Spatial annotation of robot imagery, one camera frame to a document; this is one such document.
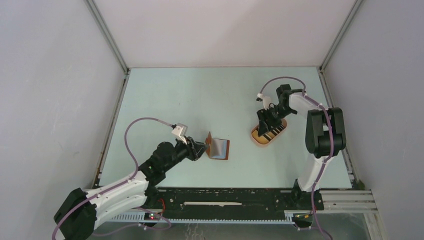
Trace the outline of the aluminium frame post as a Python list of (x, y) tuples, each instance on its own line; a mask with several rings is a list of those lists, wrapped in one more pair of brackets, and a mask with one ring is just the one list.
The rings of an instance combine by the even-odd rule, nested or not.
[(126, 63), (126, 61), (124, 60), (124, 57), (96, 3), (95, 0), (84, 0), (88, 10), (90, 11), (90, 13), (93, 16), (93, 19), (95, 21), (95, 23), (97, 24), (101, 34), (103, 35), (107, 45), (109, 46), (110, 50), (112, 51), (114, 57), (116, 58), (120, 68), (122, 69), (122, 71), (124, 72), (124, 74), (128, 74), (129, 73), (129, 67)]
[(326, 53), (322, 63), (319, 66), (319, 70), (323, 72), (327, 66), (329, 65), (333, 55), (335, 54), (340, 42), (342, 41), (343, 37), (345, 36), (346, 32), (348, 31), (349, 27), (351, 26), (352, 22), (355, 19), (355, 16), (357, 15), (358, 11), (360, 10), (361, 6), (363, 5), (365, 1), (364, 0), (355, 0), (352, 7), (350, 8), (348, 15), (344, 19), (338, 33), (336, 34), (336, 37), (334, 38), (328, 52)]

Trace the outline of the aluminium frame post right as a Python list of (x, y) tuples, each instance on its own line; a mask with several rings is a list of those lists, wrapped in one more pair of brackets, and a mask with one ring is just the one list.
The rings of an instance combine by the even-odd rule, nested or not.
[(344, 19), (338, 33), (336, 34), (336, 37), (334, 38), (328, 52), (326, 53), (322, 63), (319, 66), (319, 70), (323, 72), (327, 66), (329, 65), (333, 55), (335, 54), (340, 42), (342, 41), (343, 37), (345, 36), (346, 32), (348, 31), (349, 27), (351, 26), (352, 22), (355, 19), (355, 16), (357, 15), (358, 11), (360, 10), (361, 6), (363, 5), (365, 1), (364, 0), (355, 0), (352, 7), (350, 8), (348, 15)]

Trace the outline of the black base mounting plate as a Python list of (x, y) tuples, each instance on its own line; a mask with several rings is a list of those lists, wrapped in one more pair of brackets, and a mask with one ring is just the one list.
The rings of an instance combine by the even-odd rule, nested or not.
[(158, 187), (142, 208), (163, 210), (164, 217), (285, 219), (285, 214), (324, 210), (320, 192), (293, 202), (290, 188)]

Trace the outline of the brown leather card holder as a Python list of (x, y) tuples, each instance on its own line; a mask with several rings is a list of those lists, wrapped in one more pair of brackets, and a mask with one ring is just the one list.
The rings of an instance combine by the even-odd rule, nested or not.
[(205, 139), (205, 143), (208, 145), (206, 154), (210, 159), (224, 161), (227, 161), (229, 159), (229, 139), (213, 138), (211, 132), (209, 131), (208, 136)]

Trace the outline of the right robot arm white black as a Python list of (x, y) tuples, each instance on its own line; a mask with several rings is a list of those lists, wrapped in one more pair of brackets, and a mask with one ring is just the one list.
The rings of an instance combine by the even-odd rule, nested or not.
[(306, 120), (305, 147), (308, 160), (300, 177), (295, 181), (291, 204), (304, 209), (319, 190), (322, 175), (334, 156), (346, 147), (346, 132), (343, 111), (338, 107), (324, 107), (309, 97), (303, 89), (292, 89), (282, 84), (276, 89), (278, 104), (262, 92), (256, 100), (263, 108), (257, 111), (258, 126), (252, 131), (258, 139), (271, 141), (283, 129), (283, 119), (290, 115), (301, 115)]

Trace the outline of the pink oval tray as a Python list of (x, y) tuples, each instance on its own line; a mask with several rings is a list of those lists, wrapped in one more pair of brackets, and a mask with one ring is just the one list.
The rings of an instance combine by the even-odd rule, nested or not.
[(252, 128), (250, 132), (250, 139), (254, 144), (259, 147), (267, 147), (270, 145), (276, 138), (281, 136), (285, 129), (287, 128), (287, 121), (285, 118), (281, 120), (281, 125), (277, 128), (266, 132), (264, 135), (259, 135), (259, 125), (256, 125)]

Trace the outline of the aluminium frame post left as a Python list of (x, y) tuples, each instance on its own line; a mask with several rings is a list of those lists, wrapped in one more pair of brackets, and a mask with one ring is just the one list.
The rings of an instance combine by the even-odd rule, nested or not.
[(97, 24), (101, 34), (103, 35), (107, 45), (109, 46), (110, 50), (112, 51), (114, 57), (116, 58), (120, 68), (122, 69), (122, 71), (124, 72), (124, 74), (128, 74), (129, 73), (129, 67), (126, 63), (126, 61), (124, 60), (124, 57), (96, 3), (95, 0), (84, 0), (88, 10), (90, 11), (90, 13), (93, 16), (93, 19), (95, 21), (95, 23)]

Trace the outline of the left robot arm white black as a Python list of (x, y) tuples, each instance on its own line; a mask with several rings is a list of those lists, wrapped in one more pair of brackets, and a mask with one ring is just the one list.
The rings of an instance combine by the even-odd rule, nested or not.
[(184, 159), (198, 160), (209, 148), (191, 137), (186, 141), (160, 143), (137, 171), (116, 182), (95, 189), (72, 190), (53, 217), (56, 227), (51, 238), (86, 240), (100, 225), (123, 212), (156, 206), (156, 186), (165, 179), (166, 172)]

